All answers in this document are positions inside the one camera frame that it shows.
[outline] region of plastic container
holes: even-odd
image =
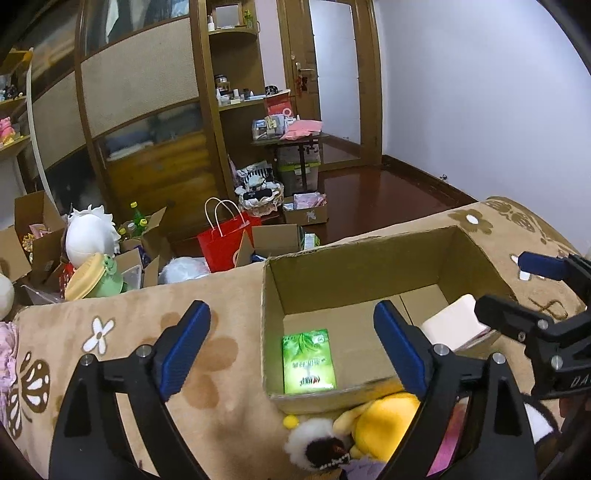
[[[320,163],[306,164],[306,184],[309,192],[318,190],[318,167]],[[304,191],[301,168],[299,165],[279,167],[281,182],[284,186],[284,196],[291,197],[294,193]]]

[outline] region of green package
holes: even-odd
[[[283,382],[286,394],[311,393],[336,388],[327,330],[285,335]]]

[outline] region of rattan panel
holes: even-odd
[[[199,95],[189,19],[151,28],[82,63],[93,137],[140,115]]]
[[[73,72],[33,103],[33,120],[45,168],[85,144]]]

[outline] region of pink cloth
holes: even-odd
[[[17,327],[12,323],[0,322],[0,423],[6,425],[7,395],[17,380]]]
[[[282,140],[297,140],[315,132],[322,132],[322,122],[318,120],[296,120],[287,127]]]

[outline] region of wooden door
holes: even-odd
[[[351,8],[358,64],[361,144],[329,137],[325,144],[348,160],[325,163],[323,170],[380,164],[382,154],[382,95],[379,46],[371,0],[332,0]],[[302,118],[322,119],[316,50],[309,0],[277,0],[287,87]],[[324,149],[324,160],[327,160]]]
[[[287,84],[293,94],[295,111],[302,118],[320,120],[316,51],[308,0],[285,1],[285,17],[290,50],[285,69],[289,70]]]

